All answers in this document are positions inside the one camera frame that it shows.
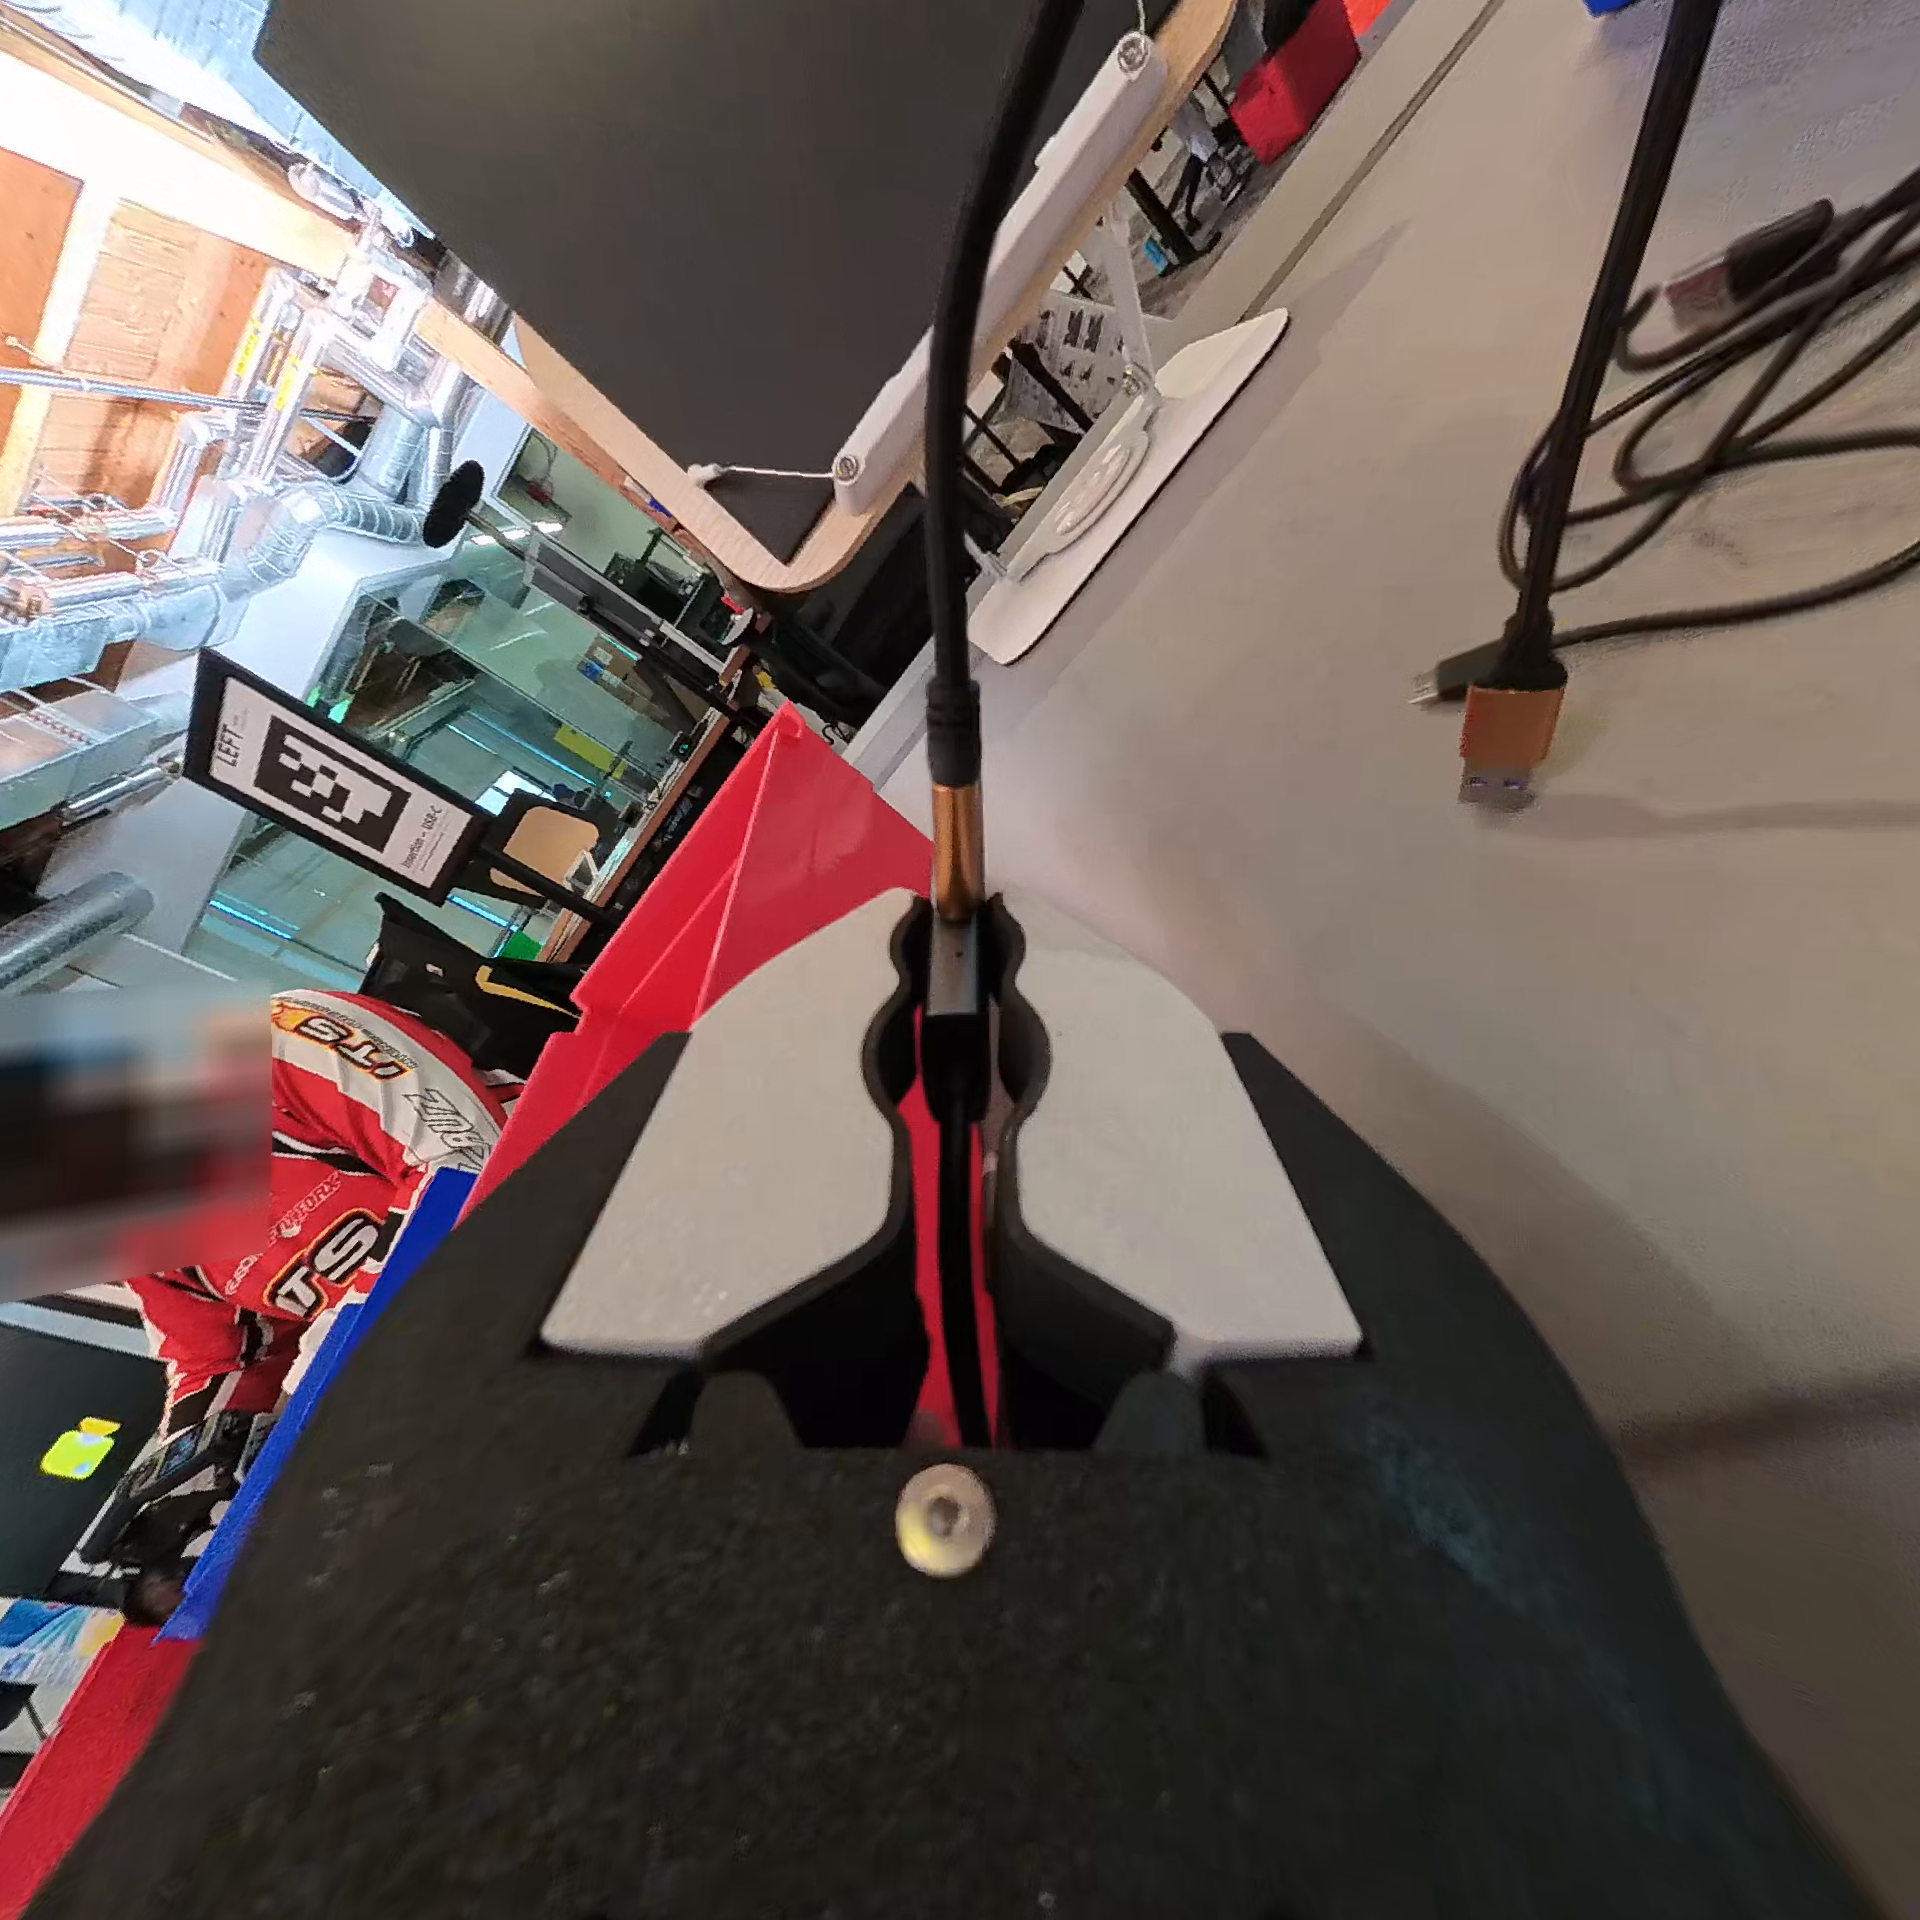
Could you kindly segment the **marker sign on stand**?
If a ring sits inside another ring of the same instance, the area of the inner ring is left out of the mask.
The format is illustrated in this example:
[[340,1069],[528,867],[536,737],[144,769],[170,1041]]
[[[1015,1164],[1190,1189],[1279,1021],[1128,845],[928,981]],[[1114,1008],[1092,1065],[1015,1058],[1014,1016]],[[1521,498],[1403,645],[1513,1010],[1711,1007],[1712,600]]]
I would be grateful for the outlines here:
[[180,778],[425,904],[498,873],[593,928],[619,925],[612,911],[513,856],[498,816],[212,649],[198,656]]

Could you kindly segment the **wood-framed black board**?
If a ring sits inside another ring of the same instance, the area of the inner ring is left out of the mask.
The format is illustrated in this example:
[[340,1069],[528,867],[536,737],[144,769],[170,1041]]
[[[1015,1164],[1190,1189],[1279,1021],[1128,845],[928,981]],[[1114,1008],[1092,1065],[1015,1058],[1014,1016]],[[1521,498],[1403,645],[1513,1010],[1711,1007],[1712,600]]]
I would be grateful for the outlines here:
[[257,59],[519,324],[539,401],[807,593],[924,459],[1035,4],[271,4]]

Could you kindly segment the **round silver ventilation duct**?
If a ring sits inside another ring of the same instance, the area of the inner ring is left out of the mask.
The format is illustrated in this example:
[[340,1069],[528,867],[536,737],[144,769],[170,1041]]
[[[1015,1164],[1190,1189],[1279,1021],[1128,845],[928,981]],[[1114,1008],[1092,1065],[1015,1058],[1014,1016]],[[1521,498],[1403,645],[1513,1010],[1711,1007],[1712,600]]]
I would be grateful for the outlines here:
[[395,401],[382,404],[376,431],[406,426],[412,433],[407,457],[390,457],[386,476],[400,481],[395,496],[324,476],[288,485],[238,476],[220,481],[210,495],[202,548],[212,565],[217,608],[226,613],[288,585],[312,548],[332,533],[377,544],[422,544],[424,507],[457,466],[456,427],[467,420],[474,394],[474,377],[444,362],[422,392],[422,415],[406,415]]

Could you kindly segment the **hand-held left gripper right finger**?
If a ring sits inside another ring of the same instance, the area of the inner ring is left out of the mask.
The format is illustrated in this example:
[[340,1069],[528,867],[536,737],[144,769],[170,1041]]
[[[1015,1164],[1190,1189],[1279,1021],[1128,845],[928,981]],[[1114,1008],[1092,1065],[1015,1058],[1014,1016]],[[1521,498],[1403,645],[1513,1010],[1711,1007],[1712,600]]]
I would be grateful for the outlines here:
[[1353,1360],[1362,1331],[1225,1037],[1035,897],[993,907],[999,1417],[1087,1449],[1128,1385]]

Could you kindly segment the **red plastic bin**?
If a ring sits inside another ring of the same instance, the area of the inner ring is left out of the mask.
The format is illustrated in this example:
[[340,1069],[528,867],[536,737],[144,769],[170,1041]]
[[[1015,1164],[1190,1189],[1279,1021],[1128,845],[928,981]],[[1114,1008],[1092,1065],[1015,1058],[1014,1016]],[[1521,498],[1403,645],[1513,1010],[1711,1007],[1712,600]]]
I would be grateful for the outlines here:
[[[931,843],[803,722],[777,721],[723,781],[579,988],[582,1026],[524,1090],[465,1213],[648,1044],[688,1029],[750,971],[865,904],[924,882]],[[32,1895],[127,1778],[202,1642],[124,1626],[80,1681],[2,1812],[2,1913]]]

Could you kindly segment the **foil-wrapped ventilation duct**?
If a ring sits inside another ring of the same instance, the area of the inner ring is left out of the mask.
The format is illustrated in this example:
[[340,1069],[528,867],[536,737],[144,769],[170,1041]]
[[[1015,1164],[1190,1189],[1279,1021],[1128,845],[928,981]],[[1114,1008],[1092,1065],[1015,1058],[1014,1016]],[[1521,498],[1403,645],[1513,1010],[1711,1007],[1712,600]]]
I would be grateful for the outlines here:
[[136,770],[162,739],[155,709],[110,691],[100,663],[115,645],[166,655],[204,645],[223,619],[220,567],[191,562],[127,577],[91,600],[4,617],[2,827],[40,818],[79,793]]

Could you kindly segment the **black jacket yellow stripe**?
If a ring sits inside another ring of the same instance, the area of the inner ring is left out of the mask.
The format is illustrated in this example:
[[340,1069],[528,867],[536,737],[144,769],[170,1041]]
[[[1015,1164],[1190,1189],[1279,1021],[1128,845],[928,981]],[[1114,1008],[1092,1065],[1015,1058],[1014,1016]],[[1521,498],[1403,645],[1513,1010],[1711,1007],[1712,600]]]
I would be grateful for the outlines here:
[[376,905],[358,993],[442,1034],[475,1069],[527,1082],[552,1041],[579,1031],[577,967],[482,955],[395,897],[376,895]]

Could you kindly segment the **black cable orange plugs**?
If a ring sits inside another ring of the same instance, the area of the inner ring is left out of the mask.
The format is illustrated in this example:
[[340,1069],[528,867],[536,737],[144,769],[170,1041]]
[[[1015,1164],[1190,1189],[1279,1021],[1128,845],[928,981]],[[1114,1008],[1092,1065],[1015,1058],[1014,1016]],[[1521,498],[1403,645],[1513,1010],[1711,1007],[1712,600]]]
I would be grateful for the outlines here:
[[[927,692],[931,905],[943,921],[963,925],[988,904],[988,869],[978,691],[969,663],[969,595],[963,579],[967,546],[959,495],[959,437],[993,243],[1014,207],[1017,161],[1041,127],[1044,98],[1060,73],[1079,16],[1081,4],[1073,2],[1038,4],[1032,16],[956,217],[928,338],[924,533],[934,645]],[[1665,208],[1720,16],[1720,2],[1678,2],[1670,11],[1617,217],[1543,456],[1534,466],[1534,517],[1519,601],[1490,663],[1478,673],[1465,695],[1459,795],[1471,805],[1526,802],[1553,747],[1569,685],[1569,671],[1553,635],[1553,596],[1570,498],[1601,384],[1626,322],[1626,303]]]

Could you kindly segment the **small red crate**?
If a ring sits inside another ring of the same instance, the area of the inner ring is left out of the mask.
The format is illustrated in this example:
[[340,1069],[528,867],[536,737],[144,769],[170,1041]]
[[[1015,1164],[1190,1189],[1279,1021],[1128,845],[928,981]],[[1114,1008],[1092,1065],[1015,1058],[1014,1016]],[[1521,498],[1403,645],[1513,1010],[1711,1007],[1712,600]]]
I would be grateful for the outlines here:
[[1272,164],[1298,146],[1360,65],[1344,2],[1260,4],[1262,58],[1240,77],[1230,120],[1240,140]]

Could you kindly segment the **blue plastic bin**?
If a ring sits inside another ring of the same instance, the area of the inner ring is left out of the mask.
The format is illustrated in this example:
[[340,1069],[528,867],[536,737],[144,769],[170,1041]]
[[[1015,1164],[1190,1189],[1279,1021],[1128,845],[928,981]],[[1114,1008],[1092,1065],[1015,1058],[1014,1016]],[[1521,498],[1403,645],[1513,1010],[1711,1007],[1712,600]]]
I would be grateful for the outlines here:
[[304,1364],[292,1397],[271,1432],[254,1466],[247,1469],[238,1495],[230,1503],[223,1522],[212,1530],[210,1543],[200,1557],[183,1586],[183,1601],[158,1631],[161,1644],[204,1642],[220,1612],[226,1585],[242,1549],[272,1495],[275,1481],[292,1458],[299,1439],[314,1421],[318,1407],[343,1371],[354,1346],[370,1333],[377,1316],[398,1299],[400,1288],[435,1255],[444,1240],[460,1224],[475,1187],[475,1176],[462,1170],[435,1172],[424,1187],[409,1224],[400,1231],[395,1247],[364,1300],[339,1311],[321,1352]]

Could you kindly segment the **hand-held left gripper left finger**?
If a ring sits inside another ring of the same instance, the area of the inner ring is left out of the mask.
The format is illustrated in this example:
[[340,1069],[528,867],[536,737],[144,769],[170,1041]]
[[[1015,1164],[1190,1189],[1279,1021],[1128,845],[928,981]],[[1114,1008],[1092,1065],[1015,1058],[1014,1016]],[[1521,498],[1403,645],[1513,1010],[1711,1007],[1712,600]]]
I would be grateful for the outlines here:
[[884,891],[697,1018],[543,1323],[546,1348],[759,1376],[804,1445],[906,1440],[915,938],[918,897]]

